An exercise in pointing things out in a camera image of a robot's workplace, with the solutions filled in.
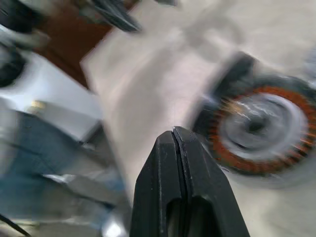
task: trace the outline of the white table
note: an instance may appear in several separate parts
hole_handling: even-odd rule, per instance
[[[301,76],[304,57],[316,44],[312,0],[180,2],[173,8],[142,1],[132,15],[144,32],[115,30],[82,63],[131,199],[155,139],[174,125],[189,125],[193,105],[233,52]],[[252,237],[315,236],[316,182],[284,190],[230,182]]]

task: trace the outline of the black tool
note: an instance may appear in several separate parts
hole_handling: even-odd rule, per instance
[[[249,237],[204,142],[181,127],[157,138],[136,182],[131,237]]]

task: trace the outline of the copper winding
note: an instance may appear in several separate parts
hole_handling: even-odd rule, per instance
[[[226,149],[219,137],[218,125],[220,121],[228,113],[233,112],[232,110],[238,110],[237,107],[234,107],[233,103],[243,97],[257,93],[274,94],[291,101],[303,111],[308,119],[308,132],[304,134],[305,136],[301,139],[300,143],[293,144],[292,148],[286,154],[279,155],[277,159],[273,161],[254,162],[251,160],[245,160],[235,154],[232,154],[228,149]],[[218,154],[217,159],[220,163],[254,174],[276,173],[286,167],[293,166],[306,158],[316,140],[315,122],[316,110],[313,106],[309,105],[308,100],[304,96],[275,86],[263,86],[254,89],[251,93],[239,95],[233,99],[225,99],[224,106],[216,113],[216,119],[211,122],[209,139],[213,144],[213,150]]]

